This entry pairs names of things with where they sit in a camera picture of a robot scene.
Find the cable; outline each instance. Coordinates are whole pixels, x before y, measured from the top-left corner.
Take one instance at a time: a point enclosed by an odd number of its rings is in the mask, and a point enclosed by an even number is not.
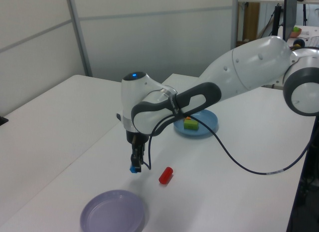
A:
[[[155,134],[155,131],[156,129],[158,128],[158,126],[166,119],[170,118],[170,117],[173,117],[173,115],[169,115],[169,116],[166,116],[164,117],[163,119],[161,119],[154,127],[154,129],[152,130],[152,133],[150,135],[150,140],[149,140],[149,164],[143,162],[144,165],[146,165],[146,167],[151,170],[152,169],[152,163],[151,163],[151,142],[152,142],[152,138]]]
[[[302,151],[302,153],[298,156],[298,158],[292,162],[290,165],[288,165],[287,167],[281,169],[281,170],[278,170],[278,171],[272,171],[272,172],[256,172],[256,171],[252,171],[246,167],[244,167],[243,165],[241,165],[239,162],[237,162],[232,156],[231,154],[228,152],[228,150],[226,149],[226,147],[224,146],[224,144],[221,142],[221,140],[219,139],[219,137],[216,135],[216,133],[210,128],[208,127],[205,123],[203,123],[202,121],[198,120],[197,118],[191,116],[191,115],[188,115],[191,119],[197,121],[198,123],[200,123],[201,125],[203,125],[204,127],[206,127],[214,136],[215,138],[217,139],[217,141],[219,142],[219,144],[221,145],[221,147],[224,149],[224,151],[226,152],[226,154],[229,156],[229,158],[236,164],[238,165],[240,168],[244,169],[245,171],[248,171],[252,174],[256,174],[256,175],[263,175],[263,176],[266,176],[266,175],[274,175],[274,174],[278,174],[278,173],[281,173],[283,171],[286,171],[288,169],[290,169],[292,166],[294,166],[303,156],[304,154],[307,152],[309,146],[312,144],[314,138],[318,135],[319,133],[319,128],[316,129],[316,131],[314,132],[313,136],[309,139],[309,142],[307,143],[306,147],[304,148],[304,150]],[[149,150],[149,164],[143,162],[144,165],[146,165],[146,167],[151,170],[152,168],[152,164],[151,164],[151,142],[152,142],[152,137],[154,136],[154,133],[155,133],[155,130],[157,129],[157,127],[166,119],[170,118],[170,117],[173,117],[172,115],[169,115],[169,116],[166,116],[164,117],[163,119],[161,119],[157,124],[156,126],[154,127],[151,135],[150,135],[150,140],[149,140],[149,147],[148,147],[148,150]]]
[[[275,14],[275,10],[274,10],[273,13],[271,14],[270,19],[269,19],[268,23],[266,24],[266,26],[265,26],[265,28],[264,28],[264,31],[263,31],[263,33],[261,34],[260,38],[263,37],[263,35],[264,35],[264,33],[265,33],[267,27],[269,26],[269,23],[270,23],[271,19],[273,18],[274,14]]]
[[[224,149],[224,151],[226,152],[226,154],[231,158],[231,160],[233,162],[235,162],[239,167],[241,167],[242,169],[244,169],[245,171],[248,171],[250,173],[253,173],[253,174],[257,174],[257,175],[273,175],[273,174],[277,174],[277,173],[280,173],[280,172],[283,172],[283,171],[286,171],[288,170],[289,168],[291,168],[292,166],[294,166],[303,156],[304,154],[306,153],[307,149],[309,148],[309,146],[311,145],[311,143],[313,142],[313,139],[317,136],[318,132],[319,132],[319,129],[316,130],[316,132],[314,133],[314,135],[310,138],[309,142],[307,143],[305,149],[303,150],[303,152],[299,155],[299,157],[294,161],[292,162],[290,165],[288,165],[287,167],[281,169],[281,170],[278,170],[278,171],[273,171],[273,172],[267,172],[267,173],[264,173],[264,172],[256,172],[256,171],[252,171],[252,170],[249,170],[247,169],[246,167],[242,166],[239,162],[237,162],[231,155],[230,153],[227,151],[226,147],[223,145],[223,143],[221,142],[221,140],[218,138],[218,136],[216,135],[216,133],[210,129],[205,123],[201,122],[200,120],[198,120],[197,118],[193,117],[193,116],[189,116],[191,119],[195,120],[195,121],[198,121],[200,124],[202,124],[204,127],[206,127],[215,137],[216,139],[218,140],[219,144],[221,145],[221,147]]]

